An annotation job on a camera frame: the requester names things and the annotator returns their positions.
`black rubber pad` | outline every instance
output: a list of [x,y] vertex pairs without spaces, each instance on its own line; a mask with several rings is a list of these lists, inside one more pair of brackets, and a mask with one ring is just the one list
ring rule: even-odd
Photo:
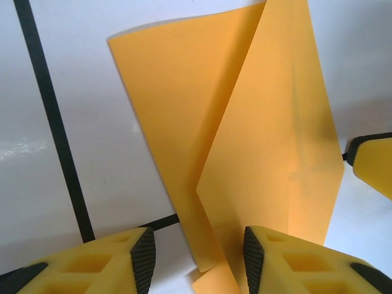
[[264,263],[264,248],[250,227],[245,228],[244,261],[249,294],[258,294]]
[[18,269],[7,279],[0,283],[1,294],[16,294],[31,280],[38,276],[48,266],[47,263],[41,262],[30,265],[25,268]]
[[351,166],[354,166],[354,160],[356,153],[358,152],[358,148],[362,143],[370,140],[378,140],[378,139],[386,139],[392,138],[392,133],[382,133],[382,134],[374,134],[374,135],[367,135],[367,136],[360,136],[354,138],[349,147],[349,151],[347,151],[347,163]]
[[136,291],[147,294],[153,278],[156,251],[154,232],[148,228],[130,251],[134,269]]
[[361,277],[373,285],[381,294],[392,293],[392,280],[383,274],[381,271],[370,266],[363,265],[362,263],[351,263],[350,266]]

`yellow foam part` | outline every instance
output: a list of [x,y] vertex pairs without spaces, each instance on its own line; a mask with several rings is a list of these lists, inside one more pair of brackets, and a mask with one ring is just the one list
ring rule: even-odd
[[294,88],[288,233],[323,244],[344,164],[307,1],[296,0],[292,7]]
[[267,228],[251,230],[264,249],[259,294],[379,293],[349,266],[371,266],[361,259]]
[[360,144],[354,160],[354,174],[392,200],[391,167],[392,138]]
[[226,261],[220,262],[192,284],[196,294],[241,294]]
[[20,294],[137,294],[130,250],[145,232],[135,228],[36,260],[48,266]]
[[197,192],[243,293],[246,225],[287,232],[291,0],[267,0]]
[[264,4],[108,41],[200,271],[223,255],[196,185]]

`black line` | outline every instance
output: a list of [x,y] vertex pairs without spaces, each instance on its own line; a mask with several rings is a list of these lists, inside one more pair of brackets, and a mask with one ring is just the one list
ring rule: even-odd
[[177,224],[179,222],[177,214],[172,214],[171,216],[164,217],[163,219],[154,220],[148,224],[141,225],[138,228],[149,227],[154,231],[158,231],[162,228],[169,227],[171,225]]
[[34,73],[37,78],[42,102],[45,107],[51,134],[55,141],[62,172],[67,184],[73,210],[78,222],[83,242],[94,240],[94,231],[91,227],[90,218],[81,191],[78,175],[69,148],[66,130],[62,123],[59,105],[51,82],[47,62],[43,53],[41,41],[32,14],[29,0],[13,0],[24,39],[27,44]]

